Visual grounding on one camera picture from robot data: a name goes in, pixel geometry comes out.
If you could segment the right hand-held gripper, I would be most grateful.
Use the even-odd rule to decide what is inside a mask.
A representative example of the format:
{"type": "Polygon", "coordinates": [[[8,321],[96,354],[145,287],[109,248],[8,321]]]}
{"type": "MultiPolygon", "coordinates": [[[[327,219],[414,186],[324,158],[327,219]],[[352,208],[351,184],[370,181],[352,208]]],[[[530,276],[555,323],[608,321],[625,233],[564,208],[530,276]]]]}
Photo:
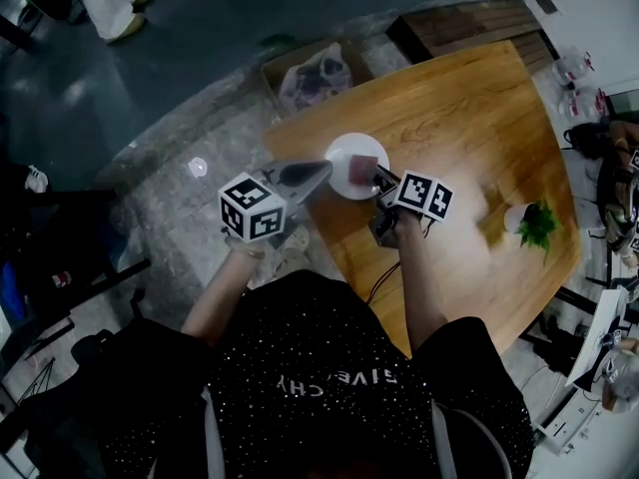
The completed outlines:
{"type": "Polygon", "coordinates": [[[453,190],[440,179],[406,170],[399,178],[380,164],[371,181],[375,210],[368,223],[379,246],[396,246],[394,228],[400,209],[420,218],[423,237],[434,223],[443,223],[453,199],[453,190]]]}

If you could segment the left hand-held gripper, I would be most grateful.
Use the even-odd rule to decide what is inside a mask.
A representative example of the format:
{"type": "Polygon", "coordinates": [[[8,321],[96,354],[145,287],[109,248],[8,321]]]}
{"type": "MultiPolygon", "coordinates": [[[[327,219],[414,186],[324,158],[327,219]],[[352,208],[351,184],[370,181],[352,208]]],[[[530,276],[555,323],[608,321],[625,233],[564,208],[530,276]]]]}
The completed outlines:
{"type": "Polygon", "coordinates": [[[223,228],[245,243],[279,235],[331,174],[324,162],[273,161],[237,175],[218,190],[223,228]]]}

